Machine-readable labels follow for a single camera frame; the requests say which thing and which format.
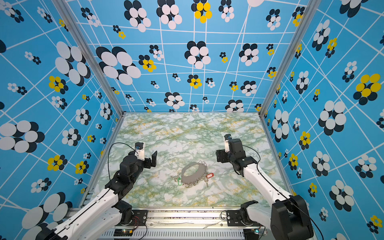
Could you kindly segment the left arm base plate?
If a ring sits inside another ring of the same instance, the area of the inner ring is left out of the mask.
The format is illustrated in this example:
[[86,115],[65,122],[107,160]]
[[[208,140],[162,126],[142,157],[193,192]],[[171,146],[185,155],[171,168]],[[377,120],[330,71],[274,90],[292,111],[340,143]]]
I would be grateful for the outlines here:
[[122,213],[121,226],[144,226],[148,218],[148,210],[127,210]]

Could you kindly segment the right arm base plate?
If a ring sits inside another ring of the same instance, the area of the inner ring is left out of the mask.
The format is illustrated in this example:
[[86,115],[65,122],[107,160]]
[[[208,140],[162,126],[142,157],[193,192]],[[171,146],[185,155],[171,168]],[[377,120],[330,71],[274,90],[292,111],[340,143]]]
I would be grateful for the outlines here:
[[229,227],[256,227],[259,228],[262,225],[258,222],[250,220],[246,212],[240,210],[227,210],[226,219]]

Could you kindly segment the red key tag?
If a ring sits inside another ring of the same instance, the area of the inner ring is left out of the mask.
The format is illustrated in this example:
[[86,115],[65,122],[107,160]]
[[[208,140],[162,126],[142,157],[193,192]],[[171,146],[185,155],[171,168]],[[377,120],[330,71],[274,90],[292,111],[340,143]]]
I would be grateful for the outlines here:
[[207,179],[210,179],[210,178],[212,178],[213,176],[214,176],[214,173],[209,173],[209,174],[206,175],[206,178],[207,178]]

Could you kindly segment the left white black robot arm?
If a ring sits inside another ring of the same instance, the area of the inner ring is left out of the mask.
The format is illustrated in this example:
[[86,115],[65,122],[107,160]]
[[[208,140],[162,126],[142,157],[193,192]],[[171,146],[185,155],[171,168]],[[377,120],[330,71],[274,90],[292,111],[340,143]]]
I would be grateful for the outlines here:
[[85,207],[53,229],[47,227],[33,237],[34,240],[96,240],[116,225],[133,224],[134,230],[145,224],[142,216],[136,216],[132,206],[123,198],[132,190],[144,168],[157,165],[157,154],[140,159],[143,150],[130,152],[120,164],[120,170],[105,188]]

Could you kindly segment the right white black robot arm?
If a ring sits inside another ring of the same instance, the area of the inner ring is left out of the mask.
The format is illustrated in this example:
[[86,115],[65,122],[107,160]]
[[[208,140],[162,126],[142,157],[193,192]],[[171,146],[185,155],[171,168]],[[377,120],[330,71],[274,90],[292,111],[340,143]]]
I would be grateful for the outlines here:
[[293,196],[274,182],[261,168],[260,162],[247,156],[240,139],[224,136],[225,148],[216,151],[219,163],[230,163],[235,173],[252,183],[263,195],[269,208],[257,201],[241,204],[240,219],[245,225],[258,223],[269,229],[276,240],[308,240],[314,236],[305,200]]

